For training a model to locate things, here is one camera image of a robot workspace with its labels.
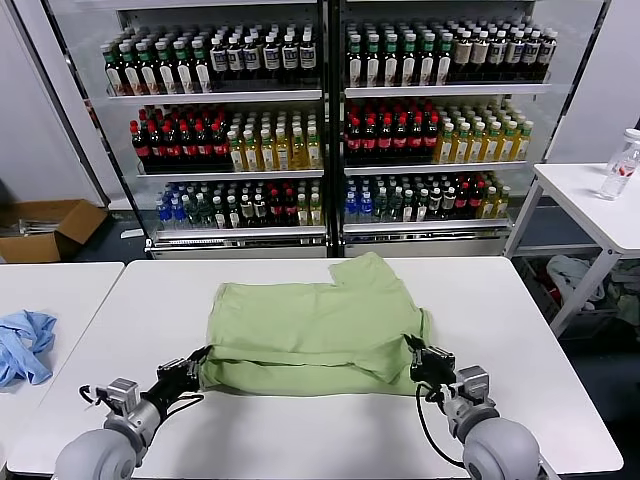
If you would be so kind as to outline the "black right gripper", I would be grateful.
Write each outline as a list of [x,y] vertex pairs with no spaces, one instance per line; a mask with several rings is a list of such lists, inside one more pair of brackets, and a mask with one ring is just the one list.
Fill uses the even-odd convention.
[[453,353],[434,345],[424,349],[424,341],[412,334],[403,337],[412,356],[409,375],[414,383],[439,389],[456,381]]

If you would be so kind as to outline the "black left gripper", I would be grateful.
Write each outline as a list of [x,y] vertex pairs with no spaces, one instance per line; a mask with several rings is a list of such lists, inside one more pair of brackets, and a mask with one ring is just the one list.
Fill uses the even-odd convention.
[[167,414],[183,394],[197,393],[202,361],[210,350],[211,346],[206,345],[192,352],[187,359],[175,359],[161,365],[156,371],[156,383],[141,393],[141,399],[154,405],[160,414]]

